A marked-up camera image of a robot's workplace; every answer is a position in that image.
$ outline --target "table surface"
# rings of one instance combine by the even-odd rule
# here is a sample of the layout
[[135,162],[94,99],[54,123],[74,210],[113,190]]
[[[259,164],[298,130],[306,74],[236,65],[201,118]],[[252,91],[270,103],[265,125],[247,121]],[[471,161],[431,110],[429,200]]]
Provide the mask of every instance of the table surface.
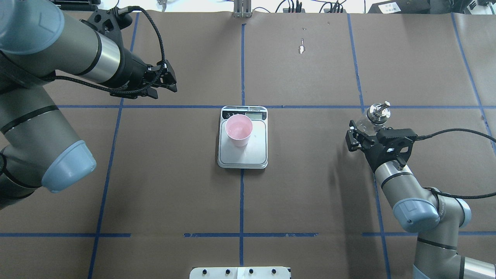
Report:
[[[188,278],[193,267],[243,265],[288,266],[293,278],[410,278],[416,236],[363,154],[347,151],[345,132],[384,100],[389,126],[420,135],[496,131],[496,17],[151,15],[179,91],[127,100],[45,86],[98,166],[1,211],[0,278]],[[133,17],[125,46],[158,61],[153,29]],[[268,108],[266,169],[217,165],[224,105]],[[409,166],[424,187],[485,194],[495,191],[495,152],[483,137],[445,134],[416,143]],[[458,252],[496,263],[496,200],[467,202]]]

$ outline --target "black ring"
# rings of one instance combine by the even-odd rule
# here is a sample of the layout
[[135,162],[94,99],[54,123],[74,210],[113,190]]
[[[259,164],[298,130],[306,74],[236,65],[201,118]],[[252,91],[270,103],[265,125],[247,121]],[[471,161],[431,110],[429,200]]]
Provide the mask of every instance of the black ring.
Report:
[[0,132],[5,135],[5,133],[7,133],[10,129],[16,127],[19,124],[22,124],[22,123],[24,123],[30,119],[33,119],[33,118],[37,117],[38,115],[47,113],[47,112],[52,111],[52,110],[58,110],[58,109],[59,108],[56,105],[37,109],[35,111],[32,111],[32,112],[27,113],[27,114],[25,114],[25,115],[23,115],[17,119],[10,121],[9,123],[7,123],[5,126],[3,126],[0,129]]
[[100,60],[100,56],[102,55],[102,38],[100,38],[100,35],[97,31],[95,31],[95,34],[96,34],[96,37],[97,37],[97,40],[98,40],[98,50],[96,52],[96,56],[95,56],[95,59],[93,59],[93,62],[91,63],[91,65],[84,71],[76,74],[76,75],[84,75],[84,74],[87,74],[89,72],[91,72],[91,70],[93,70],[93,68],[96,66],[96,64],[98,63],[98,61]]
[[29,197],[33,193],[34,193],[34,191],[32,191],[29,194],[27,194],[25,196],[22,196],[22,197],[11,197],[11,196],[7,196],[7,195],[4,195],[4,194],[0,193],[0,198],[9,199],[9,200],[22,200],[22,199],[25,199],[25,198]]
[[1,161],[0,161],[0,175],[2,175],[5,166],[7,165],[7,159],[3,153],[0,153]]
[[386,184],[386,182],[388,182],[389,180],[395,178],[395,177],[398,177],[400,175],[413,175],[412,173],[410,172],[399,172],[399,173],[396,173],[396,174],[393,174],[391,175],[390,177],[386,178],[382,184],[380,185],[380,188],[382,189],[384,187],[384,185]]
[[465,276],[465,257],[462,256],[462,258],[460,259],[460,277],[458,278],[463,279],[464,276]]
[[423,242],[425,244],[429,244],[429,245],[432,245],[432,246],[436,246],[436,247],[440,247],[440,248],[449,249],[449,250],[455,250],[456,251],[456,247],[455,246],[450,246],[450,245],[446,245],[446,244],[442,244],[442,243],[438,243],[438,242],[434,242],[434,241],[429,241],[429,240],[426,240],[426,239],[423,239],[423,238],[420,238],[420,237],[417,238],[417,241],[420,241],[420,242]]
[[0,155],[2,156],[3,158],[3,168],[2,168],[2,174],[4,174],[8,179],[10,179],[12,182],[14,182],[15,184],[19,185],[19,186],[22,186],[24,188],[28,188],[28,189],[37,189],[41,186],[30,186],[30,185],[27,185],[25,183],[22,183],[20,182],[19,180],[17,180],[8,170],[7,170],[7,157],[3,154],[3,151],[5,150],[2,149],[0,151]]

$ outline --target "silver metal band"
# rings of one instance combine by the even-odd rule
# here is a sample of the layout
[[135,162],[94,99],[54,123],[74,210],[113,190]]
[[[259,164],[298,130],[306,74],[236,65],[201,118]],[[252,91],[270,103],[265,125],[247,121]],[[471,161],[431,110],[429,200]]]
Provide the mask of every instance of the silver metal band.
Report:
[[101,34],[98,36],[102,40],[102,53],[94,68],[82,77],[96,83],[102,83],[109,80],[117,72],[121,63],[121,52],[111,39]]
[[496,278],[495,266],[471,258],[465,258],[464,279],[493,279]]
[[375,181],[378,186],[381,186],[388,177],[405,172],[413,174],[408,166],[401,169],[398,162],[389,161],[380,165],[377,170],[375,170]]

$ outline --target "cable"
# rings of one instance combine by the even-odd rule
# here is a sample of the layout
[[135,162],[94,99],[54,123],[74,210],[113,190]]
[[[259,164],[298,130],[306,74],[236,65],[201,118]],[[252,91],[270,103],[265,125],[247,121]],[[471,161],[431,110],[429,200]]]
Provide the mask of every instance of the cable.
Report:
[[334,7],[331,6],[331,10],[329,10],[329,13],[339,13],[341,4],[339,1],[336,1],[336,4],[334,4]]
[[320,10],[318,11],[318,13],[321,13],[322,12],[322,9],[324,8],[324,6],[326,4],[331,4],[331,9],[332,9],[332,3],[331,2],[325,2],[324,5],[322,5],[322,7],[320,7]]
[[280,7],[280,6],[282,5],[282,3],[284,3],[285,1],[286,1],[286,0],[282,0],[282,1],[279,3],[279,5],[277,6],[277,9],[276,9],[276,11],[275,11],[275,12],[277,12],[277,10],[279,10],[279,7]]
[[256,10],[256,9],[264,9],[264,10],[266,10],[266,11],[268,11],[268,12],[269,12],[269,10],[267,10],[267,9],[266,9],[266,8],[264,8],[264,7],[256,7],[256,8],[254,8],[253,10]]
[[[418,140],[427,140],[427,139],[430,139],[434,136],[437,136],[437,135],[440,135],[440,134],[444,134],[444,133],[447,133],[447,132],[454,132],[454,131],[459,131],[459,132],[468,132],[468,133],[473,133],[473,134],[476,134],[476,135],[479,135],[479,136],[483,136],[487,139],[490,139],[491,141],[493,142],[496,142],[496,139],[489,136],[489,135],[486,135],[484,133],[481,133],[481,132],[478,132],[478,131],[474,131],[474,130],[470,130],[470,129],[462,129],[462,128],[454,128],[454,129],[447,129],[447,130],[442,130],[442,131],[439,131],[439,132],[436,132],[434,134],[430,134],[430,135],[426,135],[426,136],[417,136],[415,138],[415,141],[418,141]],[[478,195],[478,196],[459,196],[459,195],[450,195],[450,194],[446,194],[446,193],[442,193],[442,192],[439,192],[433,188],[426,188],[426,189],[429,189],[434,195],[440,195],[440,196],[444,196],[444,197],[449,197],[449,198],[455,198],[455,199],[484,199],[484,198],[489,198],[489,197],[494,197],[496,196],[496,192],[494,193],[490,193],[490,194],[485,194],[485,195]]]
[[64,75],[46,76],[46,77],[42,77],[40,79],[45,80],[45,81],[54,81],[56,79],[68,80],[68,81],[76,82],[76,83],[79,83],[79,84],[82,84],[82,85],[86,85],[88,87],[92,87],[92,88],[95,88],[95,89],[106,91],[106,92],[109,92],[109,93],[114,93],[114,94],[135,94],[135,93],[141,93],[141,92],[149,89],[150,87],[152,87],[152,85],[160,78],[160,76],[162,75],[162,72],[164,70],[165,52],[164,52],[164,44],[162,42],[162,36],[160,36],[160,32],[158,31],[157,25],[155,25],[155,23],[153,22],[153,19],[147,13],[147,11],[145,11],[145,9],[143,9],[142,7],[139,7],[139,6],[131,6],[130,8],[133,11],[138,11],[138,10],[141,11],[146,16],[146,18],[148,18],[148,20],[150,21],[153,29],[155,30],[155,33],[157,34],[158,42],[160,44],[160,52],[161,52],[161,55],[162,55],[162,63],[160,65],[160,69],[157,72],[157,75],[155,76],[155,78],[153,78],[153,80],[150,83],[148,83],[145,87],[142,87],[142,88],[136,89],[136,90],[132,90],[132,91],[116,90],[116,89],[106,88],[106,87],[103,87],[103,86],[94,85],[94,84],[91,84],[89,82],[86,82],[86,81],[83,81],[83,80],[80,80],[80,79],[77,79],[77,78],[69,77],[69,76],[64,76]]
[[491,137],[491,136],[489,136],[489,135],[486,135],[486,134],[481,133],[481,132],[478,132],[478,131],[474,131],[474,130],[470,130],[470,129],[462,129],[462,128],[447,129],[447,130],[442,130],[442,131],[436,132],[434,134],[426,135],[426,136],[417,136],[415,138],[415,141],[417,141],[417,140],[427,140],[427,139],[430,139],[430,138],[432,138],[434,136],[437,136],[437,135],[440,135],[440,134],[444,134],[444,133],[447,133],[447,132],[453,132],[453,131],[473,133],[473,134],[476,134],[476,135],[479,135],[479,136],[483,136],[483,137],[485,137],[487,139],[490,139],[493,142],[496,142],[496,139],[493,138],[493,137]]
[[425,189],[428,189],[434,195],[440,195],[440,196],[443,196],[443,197],[455,198],[455,199],[465,199],[465,200],[484,199],[484,198],[490,198],[490,197],[496,196],[496,192],[490,193],[490,194],[485,194],[485,195],[478,195],[478,196],[459,196],[459,195],[450,195],[450,194],[447,194],[447,193],[439,192],[439,191],[436,191],[435,189],[429,188],[429,187],[427,187]]

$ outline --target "plastic cup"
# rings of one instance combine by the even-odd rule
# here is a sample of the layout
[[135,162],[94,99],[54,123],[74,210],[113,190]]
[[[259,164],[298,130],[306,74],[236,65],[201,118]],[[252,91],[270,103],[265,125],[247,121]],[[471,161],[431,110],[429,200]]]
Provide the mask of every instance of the plastic cup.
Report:
[[226,133],[234,146],[245,146],[253,131],[251,119],[244,114],[235,114],[226,122]]

